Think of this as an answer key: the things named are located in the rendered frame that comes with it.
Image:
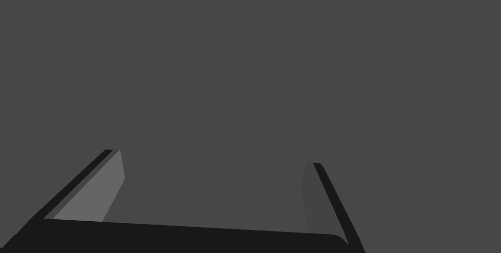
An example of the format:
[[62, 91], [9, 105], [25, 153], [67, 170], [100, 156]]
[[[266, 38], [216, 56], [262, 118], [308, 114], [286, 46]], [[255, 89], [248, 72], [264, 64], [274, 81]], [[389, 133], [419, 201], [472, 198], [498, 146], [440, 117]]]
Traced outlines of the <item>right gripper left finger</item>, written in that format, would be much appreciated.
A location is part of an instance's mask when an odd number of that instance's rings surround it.
[[106, 149], [51, 198], [30, 221], [55, 219], [102, 222], [124, 180], [121, 152]]

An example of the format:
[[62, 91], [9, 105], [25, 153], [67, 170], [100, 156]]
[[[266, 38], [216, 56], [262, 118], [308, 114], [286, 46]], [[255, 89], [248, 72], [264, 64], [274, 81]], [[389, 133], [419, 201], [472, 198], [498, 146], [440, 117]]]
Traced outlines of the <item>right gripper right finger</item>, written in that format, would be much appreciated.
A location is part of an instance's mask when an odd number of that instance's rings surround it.
[[306, 164], [301, 194], [309, 233], [334, 236], [347, 247], [347, 253], [366, 253], [353, 222], [320, 163]]

